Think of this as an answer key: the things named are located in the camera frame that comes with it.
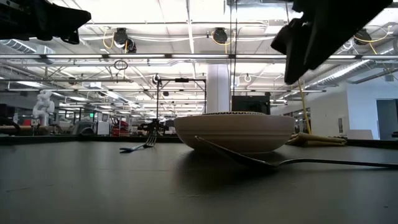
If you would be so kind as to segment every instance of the white column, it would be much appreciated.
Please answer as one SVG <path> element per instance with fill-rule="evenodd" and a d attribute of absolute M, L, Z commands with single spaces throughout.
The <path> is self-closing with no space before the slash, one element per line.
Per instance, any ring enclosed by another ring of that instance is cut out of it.
<path fill-rule="evenodd" d="M 207 113 L 229 111 L 231 84 L 227 65 L 207 65 Z"/>

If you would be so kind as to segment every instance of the wall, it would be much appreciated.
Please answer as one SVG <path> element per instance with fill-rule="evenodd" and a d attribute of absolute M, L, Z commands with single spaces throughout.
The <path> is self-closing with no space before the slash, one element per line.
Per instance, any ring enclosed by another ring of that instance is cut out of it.
<path fill-rule="evenodd" d="M 373 138 L 380 139 L 376 100 L 398 99 L 398 82 L 376 78 L 357 85 L 348 84 L 347 96 L 351 129 L 370 129 Z"/>
<path fill-rule="evenodd" d="M 305 106 L 311 109 L 312 133 L 319 136 L 340 136 L 338 118 L 343 117 L 343 127 L 349 129 L 346 85 L 327 88 L 326 93 L 311 93 L 305 97 Z M 302 110 L 300 101 L 271 109 L 272 115 Z"/>

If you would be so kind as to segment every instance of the white bowl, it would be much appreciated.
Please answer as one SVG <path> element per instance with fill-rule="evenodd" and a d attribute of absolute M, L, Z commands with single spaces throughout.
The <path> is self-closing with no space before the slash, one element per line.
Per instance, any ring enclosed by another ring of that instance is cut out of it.
<path fill-rule="evenodd" d="M 294 132 L 295 119 L 262 113 L 204 114 L 174 120 L 181 141 L 198 152 L 209 153 L 202 137 L 241 154 L 271 152 L 283 146 Z"/>

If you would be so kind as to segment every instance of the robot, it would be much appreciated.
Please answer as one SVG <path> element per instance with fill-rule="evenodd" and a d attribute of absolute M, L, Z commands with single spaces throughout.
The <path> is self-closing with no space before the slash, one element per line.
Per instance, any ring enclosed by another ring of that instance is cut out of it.
<path fill-rule="evenodd" d="M 49 114 L 54 112 L 54 102 L 50 101 L 52 95 L 51 91 L 42 90 L 37 95 L 36 105 L 33 107 L 33 118 L 42 120 L 41 125 L 47 126 L 49 124 Z"/>

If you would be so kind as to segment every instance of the fluorescent light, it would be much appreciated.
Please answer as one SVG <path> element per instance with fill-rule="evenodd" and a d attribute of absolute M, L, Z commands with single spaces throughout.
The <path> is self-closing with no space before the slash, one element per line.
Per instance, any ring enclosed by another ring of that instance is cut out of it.
<path fill-rule="evenodd" d="M 119 99 L 119 95 L 117 95 L 116 93 L 112 92 L 112 91 L 108 91 L 105 94 L 107 94 L 108 96 L 114 98 L 114 99 Z"/>
<path fill-rule="evenodd" d="M 39 84 L 39 83 L 37 83 L 37 82 L 25 82 L 25 81 L 20 81 L 20 82 L 17 82 L 17 83 L 23 84 L 23 85 L 27 85 L 27 86 L 31 86 L 31 87 L 36 87 L 36 88 L 43 87 L 43 85 L 41 85 L 41 84 Z"/>
<path fill-rule="evenodd" d="M 364 55 L 362 59 L 398 59 L 398 55 Z"/>
<path fill-rule="evenodd" d="M 286 59 L 286 55 L 236 55 L 238 59 Z"/>
<path fill-rule="evenodd" d="M 47 55 L 47 58 L 102 58 L 102 55 Z"/>
<path fill-rule="evenodd" d="M 164 101 L 204 101 L 205 99 L 159 99 L 160 102 Z"/>
<path fill-rule="evenodd" d="M 69 98 L 77 101 L 88 101 L 86 98 L 83 97 L 77 97 L 77 96 L 69 96 Z"/>
<path fill-rule="evenodd" d="M 29 58 L 41 58 L 39 55 L 25 54 L 25 55 L 0 55 L 0 58 L 19 58 L 19 59 L 29 59 Z"/>
<path fill-rule="evenodd" d="M 172 58 L 229 58 L 225 54 L 173 54 Z"/>
<path fill-rule="evenodd" d="M 62 108 L 63 110 L 79 110 L 79 108 Z"/>
<path fill-rule="evenodd" d="M 78 91 L 109 91 L 109 90 L 86 89 L 86 90 L 78 90 Z"/>
<path fill-rule="evenodd" d="M 52 94 L 54 94 L 55 96 L 65 97 L 64 95 L 61 95 L 61 94 L 59 94 L 59 93 L 52 93 Z"/>
<path fill-rule="evenodd" d="M 109 58 L 164 58 L 164 54 L 111 54 Z"/>
<path fill-rule="evenodd" d="M 49 91 L 74 91 L 74 90 L 49 90 Z"/>
<path fill-rule="evenodd" d="M 100 49 L 100 50 L 109 54 L 109 52 L 106 49 Z"/>
<path fill-rule="evenodd" d="M 270 100 L 270 102 L 286 102 L 286 100 Z"/>
<path fill-rule="evenodd" d="M 331 55 L 329 59 L 353 59 L 355 55 Z"/>

